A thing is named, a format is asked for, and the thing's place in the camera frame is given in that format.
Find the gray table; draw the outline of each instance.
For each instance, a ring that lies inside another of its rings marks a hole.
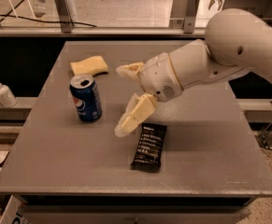
[[[36,206],[95,203],[113,210],[118,202],[125,213],[132,203],[188,214],[218,207],[237,212],[255,198],[272,197],[272,173],[227,83],[196,86],[159,104],[148,122],[167,125],[162,166],[131,168],[141,128],[124,138],[114,128],[132,94],[143,91],[115,68],[186,43],[67,42],[0,174],[0,194]],[[69,63],[94,55],[109,67],[95,78],[103,115],[84,123],[68,89]]]

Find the can lid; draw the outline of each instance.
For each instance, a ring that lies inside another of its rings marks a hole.
[[[93,81],[94,79],[90,75],[77,75],[71,79],[70,85],[77,89],[84,89],[91,86]]]

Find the sponge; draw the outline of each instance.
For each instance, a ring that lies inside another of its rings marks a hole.
[[[75,76],[80,74],[95,76],[108,72],[107,64],[102,56],[93,56],[77,63],[70,63],[70,65]]]

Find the blue soda can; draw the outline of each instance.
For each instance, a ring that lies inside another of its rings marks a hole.
[[[70,81],[70,91],[81,120],[93,122],[100,118],[102,109],[99,92],[92,76],[74,76]]]

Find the bottle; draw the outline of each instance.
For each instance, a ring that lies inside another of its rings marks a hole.
[[[0,102],[4,107],[12,107],[17,103],[17,100],[14,94],[12,93],[11,89],[8,86],[3,85],[1,82],[0,82]]]

